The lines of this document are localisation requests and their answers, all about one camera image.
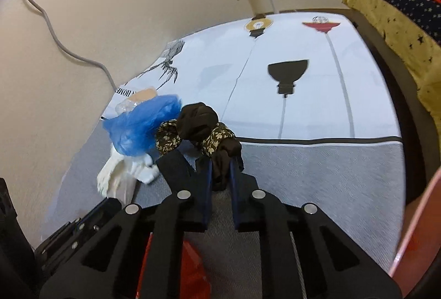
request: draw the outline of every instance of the metal cable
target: metal cable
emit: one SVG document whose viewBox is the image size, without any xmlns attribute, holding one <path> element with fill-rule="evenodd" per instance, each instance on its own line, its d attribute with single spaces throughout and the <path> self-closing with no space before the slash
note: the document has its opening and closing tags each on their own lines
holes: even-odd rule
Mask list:
<svg viewBox="0 0 441 299">
<path fill-rule="evenodd" d="M 53 29 L 52 24 L 51 24 L 51 21 L 49 20 L 49 16 L 48 16 L 48 14 L 46 13 L 46 11 L 45 11 L 42 7 L 40 7 L 40 6 L 39 6 L 34 0 L 28 0 L 28 1 L 29 1 L 29 3 L 30 3 L 32 6 L 34 6 L 36 9 L 38 9 L 38 10 L 41 12 L 41 15 L 44 17 L 44 19 L 45 19 L 45 21 L 46 21 L 46 23 L 47 23 L 47 25 L 48 25 L 49 32 L 51 32 L 52 38 L 54 38 L 54 41 L 55 41 L 55 43 L 58 45 L 58 47 L 59 47 L 63 52 L 69 54 L 70 56 L 72 56 L 72 57 L 74 57 L 74 58 L 76 58 L 76 59 L 78 59 L 78 60 L 80 60 L 80 61 L 83 61 L 83 62 L 85 62 L 85 63 L 92 64 L 92 65 L 94 65 L 95 67 L 99 67 L 99 68 L 101 68 L 101 69 L 104 71 L 104 73 L 106 73 L 106 76 L 107 76 L 107 78 L 109 79 L 109 82 L 110 82 L 110 84 L 111 84 L 113 90 L 116 91 L 117 86 L 115 85 L 115 82 L 113 81 L 112 76 L 110 75 L 110 73 L 109 73 L 109 71 L 107 70 L 107 68 L 105 67 L 105 65 L 104 65 L 104 64 L 101 64 L 101 63 L 99 63 L 99 62 L 97 62 L 97 61 L 93 61 L 93 60 L 91 60 L 91 59 L 87 59 L 87 58 L 85 58 L 85 57 L 83 57 L 83 56 L 80 56 L 80 55 L 78 55 L 78 54 L 75 54 L 74 52 L 71 52 L 69 49 L 67 49 L 67 48 L 66 48 L 66 47 L 60 42 L 60 40 L 58 39 L 57 35 L 55 34 L 54 29 Z"/>
</svg>

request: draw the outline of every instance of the blue plastic bag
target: blue plastic bag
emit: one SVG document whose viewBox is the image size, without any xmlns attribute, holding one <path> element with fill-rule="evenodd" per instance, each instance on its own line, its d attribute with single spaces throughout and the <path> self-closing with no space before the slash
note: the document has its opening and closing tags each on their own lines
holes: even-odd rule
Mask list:
<svg viewBox="0 0 441 299">
<path fill-rule="evenodd" d="M 105 120 L 103 127 L 109 132 L 116 151 L 126 156 L 140 156 L 155 147 L 159 125 L 176 119 L 181 107 L 181 100 L 176 95 L 158 95 L 129 113 Z"/>
</svg>

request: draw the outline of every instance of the printed lamp illustration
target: printed lamp illustration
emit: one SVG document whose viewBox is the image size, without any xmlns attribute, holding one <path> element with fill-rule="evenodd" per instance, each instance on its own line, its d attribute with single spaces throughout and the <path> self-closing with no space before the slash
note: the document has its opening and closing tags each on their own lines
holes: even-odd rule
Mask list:
<svg viewBox="0 0 441 299">
<path fill-rule="evenodd" d="M 329 22 L 326 17 L 317 16 L 312 19 L 312 22 L 303 22 L 303 24 L 307 27 L 315 28 L 319 32 L 328 33 L 334 27 L 340 25 L 337 22 Z"/>
</svg>

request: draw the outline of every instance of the lamp cord print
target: lamp cord print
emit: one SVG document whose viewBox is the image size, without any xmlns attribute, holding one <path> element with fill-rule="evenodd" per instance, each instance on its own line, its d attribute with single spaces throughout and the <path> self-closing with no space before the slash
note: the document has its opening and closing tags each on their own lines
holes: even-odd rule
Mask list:
<svg viewBox="0 0 441 299">
<path fill-rule="evenodd" d="M 175 79 L 173 80 L 173 83 L 176 83 L 176 80 L 178 79 L 178 69 L 177 67 L 173 67 L 173 58 L 178 55 L 182 48 L 184 47 L 185 42 L 182 39 L 178 39 L 177 41 L 170 42 L 167 44 L 167 47 L 165 48 L 164 52 L 162 52 L 160 58 L 165 58 L 163 62 L 160 62 L 159 64 L 154 65 L 153 67 L 148 68 L 141 74 L 139 74 L 137 77 L 142 77 L 145 73 L 150 72 L 157 67 L 161 67 L 164 71 L 162 75 L 159 77 L 161 79 L 165 74 L 167 74 L 167 79 L 160 85 L 156 90 L 161 88 L 165 83 L 167 83 L 173 76 Z"/>
<path fill-rule="evenodd" d="M 307 27 L 314 28 L 315 30 L 322 32 L 326 36 L 326 40 L 329 43 L 329 47 L 331 48 L 332 56 L 334 57 L 335 65 L 337 68 L 338 76 L 340 78 L 341 89 L 343 91 L 343 96 L 345 98 L 346 110 L 348 112 L 348 121 L 349 121 L 349 134 L 350 137 L 355 138 L 355 130 L 354 130 L 354 119 L 352 116 L 351 104 L 349 102 L 348 90 L 346 89 L 345 79 L 343 78 L 343 72 L 341 71 L 340 62 L 338 61 L 337 53 L 335 52 L 334 45 L 332 44 L 331 38 L 329 37 L 329 31 L 334 27 L 340 25 L 338 22 L 329 22 L 326 17 L 318 16 L 312 19 L 312 22 L 303 22 L 303 24 Z"/>
</svg>

